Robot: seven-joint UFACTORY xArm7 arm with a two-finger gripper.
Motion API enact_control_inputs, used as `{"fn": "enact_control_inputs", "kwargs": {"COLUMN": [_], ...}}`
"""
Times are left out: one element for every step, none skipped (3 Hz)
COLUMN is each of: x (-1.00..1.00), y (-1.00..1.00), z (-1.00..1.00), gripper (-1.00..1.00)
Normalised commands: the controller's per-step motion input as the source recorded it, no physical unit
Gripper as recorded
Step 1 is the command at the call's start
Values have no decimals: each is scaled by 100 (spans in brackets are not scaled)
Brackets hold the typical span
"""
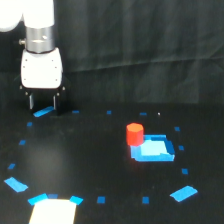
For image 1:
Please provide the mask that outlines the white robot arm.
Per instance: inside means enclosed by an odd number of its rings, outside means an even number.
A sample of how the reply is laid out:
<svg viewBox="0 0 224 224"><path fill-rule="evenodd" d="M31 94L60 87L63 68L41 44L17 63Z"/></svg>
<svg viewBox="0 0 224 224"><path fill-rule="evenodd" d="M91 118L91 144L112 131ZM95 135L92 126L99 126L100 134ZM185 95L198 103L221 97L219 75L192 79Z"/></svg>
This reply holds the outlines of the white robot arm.
<svg viewBox="0 0 224 224"><path fill-rule="evenodd" d="M21 87L34 109L34 90L53 90L53 109L59 111L63 89L63 66L54 38L54 0L0 0L0 32L9 32L23 22L26 36L21 59Z"/></svg>

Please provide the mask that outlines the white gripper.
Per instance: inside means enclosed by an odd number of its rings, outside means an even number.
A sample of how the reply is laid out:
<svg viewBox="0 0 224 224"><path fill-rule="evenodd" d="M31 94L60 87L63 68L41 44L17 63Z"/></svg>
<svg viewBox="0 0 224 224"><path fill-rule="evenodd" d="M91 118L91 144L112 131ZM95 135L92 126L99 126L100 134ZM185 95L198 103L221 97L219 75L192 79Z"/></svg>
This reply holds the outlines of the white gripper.
<svg viewBox="0 0 224 224"><path fill-rule="evenodd" d="M43 54L22 52L21 61L21 85L25 94L29 95L29 109L34 108L35 90L57 90L62 86L63 66L60 51L55 48L53 51ZM60 94L53 96L53 107L57 115L60 114Z"/></svg>

